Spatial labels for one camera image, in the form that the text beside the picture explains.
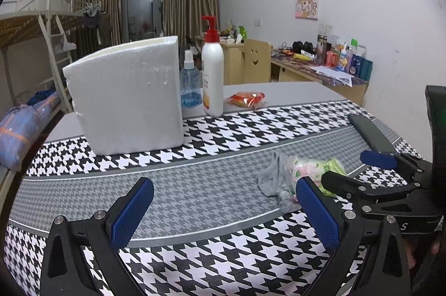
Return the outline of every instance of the blue gripper pad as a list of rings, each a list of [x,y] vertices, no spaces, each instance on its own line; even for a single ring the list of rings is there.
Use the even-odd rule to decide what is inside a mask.
[[[325,196],[310,178],[302,177],[297,181],[297,200],[302,206],[311,225],[316,231],[317,237],[321,240],[324,247],[334,251],[340,244],[339,226],[336,220],[325,208],[320,197]]]
[[[153,193],[153,182],[149,178],[140,178],[127,196],[121,197],[127,202],[124,209],[111,225],[110,232],[110,244],[115,252],[129,244],[153,200]],[[110,211],[119,203],[118,201],[121,198],[112,205]]]
[[[381,169],[396,169],[398,163],[393,155],[380,154],[377,151],[365,150],[361,153],[360,160],[363,164],[371,165]]]

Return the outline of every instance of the wooden chair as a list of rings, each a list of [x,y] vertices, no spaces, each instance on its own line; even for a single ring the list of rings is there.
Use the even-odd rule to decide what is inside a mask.
[[[243,49],[243,83],[264,83],[271,80],[271,47],[269,43],[245,40]]]

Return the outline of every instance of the white box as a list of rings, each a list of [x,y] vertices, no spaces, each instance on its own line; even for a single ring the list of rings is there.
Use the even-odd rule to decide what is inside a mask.
[[[96,154],[183,143],[178,37],[105,48],[63,72],[76,116]]]

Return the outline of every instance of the white wall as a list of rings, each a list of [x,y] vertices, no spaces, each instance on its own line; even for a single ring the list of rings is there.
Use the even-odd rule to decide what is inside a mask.
[[[364,107],[431,159],[424,89],[446,85],[445,0],[320,0],[319,21],[294,18],[295,0],[220,0],[220,21],[275,46],[316,42],[317,23],[359,40],[374,62]],[[254,27],[262,19],[262,27]]]
[[[18,7],[29,0],[19,0]],[[0,13],[13,12],[14,6],[0,6]],[[19,43],[8,49],[9,68],[14,93],[17,95],[51,77],[48,49],[43,37]],[[3,58],[0,60],[0,119],[12,107],[6,83]]]

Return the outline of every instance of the gray cloth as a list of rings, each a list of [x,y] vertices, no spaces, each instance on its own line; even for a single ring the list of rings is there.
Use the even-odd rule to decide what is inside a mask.
[[[291,213],[302,207],[296,203],[286,186],[285,164],[288,156],[274,152],[269,166],[257,175],[260,190],[267,197],[277,197],[282,213]]]

